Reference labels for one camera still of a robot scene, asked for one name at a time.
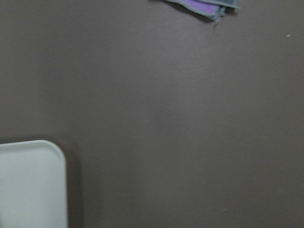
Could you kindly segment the beige serving tray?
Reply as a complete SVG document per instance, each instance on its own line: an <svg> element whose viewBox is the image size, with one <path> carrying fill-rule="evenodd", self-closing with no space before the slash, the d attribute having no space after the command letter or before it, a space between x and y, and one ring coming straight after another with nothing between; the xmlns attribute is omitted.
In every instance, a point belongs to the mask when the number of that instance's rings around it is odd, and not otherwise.
<svg viewBox="0 0 304 228"><path fill-rule="evenodd" d="M63 151L46 140L0 146L0 226L67 228Z"/></svg>

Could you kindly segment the grey folded cloth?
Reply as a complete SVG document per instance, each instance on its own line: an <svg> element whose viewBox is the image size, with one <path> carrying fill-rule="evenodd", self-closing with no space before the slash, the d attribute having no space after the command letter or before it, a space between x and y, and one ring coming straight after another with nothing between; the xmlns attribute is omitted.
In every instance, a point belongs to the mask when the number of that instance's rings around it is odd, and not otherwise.
<svg viewBox="0 0 304 228"><path fill-rule="evenodd" d="M183 8L218 22L226 15L226 9L240 9L237 0L166 0Z"/></svg>

